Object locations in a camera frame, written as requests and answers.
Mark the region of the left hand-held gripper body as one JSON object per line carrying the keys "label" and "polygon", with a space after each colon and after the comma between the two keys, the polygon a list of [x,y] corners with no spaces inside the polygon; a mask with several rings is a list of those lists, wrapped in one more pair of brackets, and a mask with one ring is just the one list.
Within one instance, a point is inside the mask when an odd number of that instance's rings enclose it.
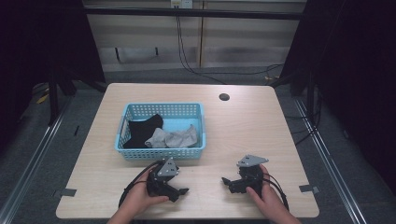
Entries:
{"label": "left hand-held gripper body", "polygon": [[174,192],[175,188],[170,186],[168,182],[176,175],[178,175],[178,167],[172,158],[159,161],[159,164],[148,174],[148,193],[156,196],[166,196],[169,199],[170,195],[176,193]]}

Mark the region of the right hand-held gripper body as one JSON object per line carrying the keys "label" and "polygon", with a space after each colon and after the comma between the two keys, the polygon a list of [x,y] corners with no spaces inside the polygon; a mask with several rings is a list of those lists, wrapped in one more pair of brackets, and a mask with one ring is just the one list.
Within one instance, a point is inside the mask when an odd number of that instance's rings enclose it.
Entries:
{"label": "right hand-held gripper body", "polygon": [[257,194],[262,193],[262,180],[263,171],[260,168],[262,163],[266,163],[269,160],[263,157],[254,155],[244,156],[238,163],[239,174],[241,178],[237,181],[236,187],[250,187],[254,189]]}

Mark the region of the person's left hand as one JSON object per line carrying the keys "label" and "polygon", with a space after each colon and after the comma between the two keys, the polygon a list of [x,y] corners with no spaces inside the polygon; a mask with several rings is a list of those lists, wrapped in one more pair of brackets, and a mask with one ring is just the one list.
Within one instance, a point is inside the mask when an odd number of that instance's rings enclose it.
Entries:
{"label": "person's left hand", "polygon": [[150,196],[147,191],[147,182],[137,181],[128,191],[119,212],[123,218],[132,220],[137,215],[144,213],[153,205],[165,203],[169,200],[167,196]]}

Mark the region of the person's right hand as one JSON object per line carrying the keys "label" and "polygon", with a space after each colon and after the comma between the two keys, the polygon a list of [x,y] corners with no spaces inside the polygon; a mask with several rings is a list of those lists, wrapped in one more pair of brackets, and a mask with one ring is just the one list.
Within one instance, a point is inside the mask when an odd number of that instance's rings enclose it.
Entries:
{"label": "person's right hand", "polygon": [[266,181],[262,182],[262,196],[259,196],[259,194],[250,187],[247,187],[247,194],[257,205],[262,214],[268,219],[275,214],[290,214],[275,190]]}

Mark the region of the grey sock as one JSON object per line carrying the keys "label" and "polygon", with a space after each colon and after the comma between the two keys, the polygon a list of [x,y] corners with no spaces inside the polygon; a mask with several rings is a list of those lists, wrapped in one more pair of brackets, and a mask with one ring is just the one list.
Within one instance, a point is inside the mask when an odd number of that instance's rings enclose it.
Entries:
{"label": "grey sock", "polygon": [[151,148],[185,148],[193,147],[198,143],[198,133],[191,124],[187,130],[166,132],[156,128],[153,135],[145,142]]}

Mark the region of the black sock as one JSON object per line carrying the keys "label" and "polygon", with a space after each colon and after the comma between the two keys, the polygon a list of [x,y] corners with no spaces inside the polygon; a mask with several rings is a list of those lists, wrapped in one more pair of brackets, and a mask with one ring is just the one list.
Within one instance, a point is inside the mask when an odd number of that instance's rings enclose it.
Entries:
{"label": "black sock", "polygon": [[163,118],[156,114],[143,121],[130,121],[128,123],[131,138],[123,145],[124,148],[147,148],[149,140],[157,128],[163,127]]}

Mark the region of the grey tape strip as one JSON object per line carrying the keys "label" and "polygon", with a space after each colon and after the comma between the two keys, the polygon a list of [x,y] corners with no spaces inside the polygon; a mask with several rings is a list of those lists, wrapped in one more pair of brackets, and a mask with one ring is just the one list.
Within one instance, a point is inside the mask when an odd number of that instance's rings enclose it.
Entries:
{"label": "grey tape strip", "polygon": [[312,192],[313,194],[319,193],[319,188],[311,185],[302,185],[299,187],[301,193]]}
{"label": "grey tape strip", "polygon": [[74,197],[76,195],[75,189],[57,189],[52,196],[61,199],[62,197]]}

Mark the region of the blue plastic basket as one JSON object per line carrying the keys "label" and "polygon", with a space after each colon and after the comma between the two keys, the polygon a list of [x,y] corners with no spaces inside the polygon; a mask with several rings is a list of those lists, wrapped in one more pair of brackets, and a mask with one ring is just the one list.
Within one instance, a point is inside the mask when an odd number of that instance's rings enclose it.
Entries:
{"label": "blue plastic basket", "polygon": [[[136,139],[148,121],[158,115],[166,133],[196,130],[197,142],[189,147],[148,147]],[[198,160],[205,148],[204,108],[199,103],[130,103],[124,107],[115,140],[115,149],[125,160]]]}

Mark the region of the black metal stand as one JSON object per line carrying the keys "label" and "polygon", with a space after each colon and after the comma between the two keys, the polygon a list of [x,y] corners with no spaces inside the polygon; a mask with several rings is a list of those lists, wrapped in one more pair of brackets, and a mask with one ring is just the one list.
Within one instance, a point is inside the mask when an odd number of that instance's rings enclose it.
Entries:
{"label": "black metal stand", "polygon": [[56,68],[53,68],[49,72],[48,84],[50,105],[49,126],[52,126],[60,116],[58,90],[61,90],[65,96],[73,96],[77,92],[77,89],[72,78]]}
{"label": "black metal stand", "polygon": [[290,85],[290,94],[293,97],[300,97],[305,92],[306,96],[306,117],[308,120],[317,125],[316,115],[314,114],[315,105],[315,82],[314,76],[311,72],[304,72],[295,70],[287,73],[286,75],[281,74],[280,78],[276,81],[270,82],[269,86],[277,88],[281,85]]}

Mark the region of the dark curtain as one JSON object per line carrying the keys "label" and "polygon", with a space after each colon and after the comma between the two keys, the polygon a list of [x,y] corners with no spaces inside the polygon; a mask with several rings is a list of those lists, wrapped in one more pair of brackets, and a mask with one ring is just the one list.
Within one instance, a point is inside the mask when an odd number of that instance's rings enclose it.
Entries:
{"label": "dark curtain", "polygon": [[0,155],[39,83],[106,81],[82,0],[0,0]]}
{"label": "dark curtain", "polygon": [[396,196],[396,0],[306,0],[281,76],[310,81]]}

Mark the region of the metal floor rail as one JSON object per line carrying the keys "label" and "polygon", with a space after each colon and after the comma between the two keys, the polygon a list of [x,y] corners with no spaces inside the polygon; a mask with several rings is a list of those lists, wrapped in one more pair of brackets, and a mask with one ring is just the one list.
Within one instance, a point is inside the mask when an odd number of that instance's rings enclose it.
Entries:
{"label": "metal floor rail", "polygon": [[64,114],[72,101],[72,96],[65,97],[64,104],[61,106],[60,111],[56,112],[55,117],[51,118],[40,141],[36,145],[34,145],[32,141],[29,141],[29,147],[33,148],[34,151],[28,156],[29,161],[18,177],[18,182],[9,193],[4,205],[0,208],[0,224],[10,224],[15,217],[27,190],[30,188],[35,178],[40,163],[43,161],[54,136],[63,122]]}
{"label": "metal floor rail", "polygon": [[347,186],[345,179],[342,177],[337,165],[335,164],[332,154],[322,139],[318,128],[308,118],[308,112],[304,102],[301,99],[295,99],[294,103],[296,104],[299,114],[303,117],[304,125],[308,130],[308,136],[312,139],[352,222],[354,224],[369,224],[350,188]]}

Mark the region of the black horizontal frame bar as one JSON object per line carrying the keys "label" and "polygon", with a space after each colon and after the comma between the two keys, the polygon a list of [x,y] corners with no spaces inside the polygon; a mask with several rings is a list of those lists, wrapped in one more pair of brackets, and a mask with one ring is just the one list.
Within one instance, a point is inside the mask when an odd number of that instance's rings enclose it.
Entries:
{"label": "black horizontal frame bar", "polygon": [[235,11],[215,9],[184,9],[184,8],[135,8],[135,7],[84,7],[86,14],[95,15],[128,15],[128,16],[169,16],[198,18],[232,18],[299,21],[304,13]]}

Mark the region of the white wall power outlet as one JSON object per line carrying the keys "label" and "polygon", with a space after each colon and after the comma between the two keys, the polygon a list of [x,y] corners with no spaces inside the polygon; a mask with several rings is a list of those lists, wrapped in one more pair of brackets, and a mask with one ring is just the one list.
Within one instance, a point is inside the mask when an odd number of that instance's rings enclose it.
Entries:
{"label": "white wall power outlet", "polygon": [[170,0],[171,8],[193,9],[192,0]]}

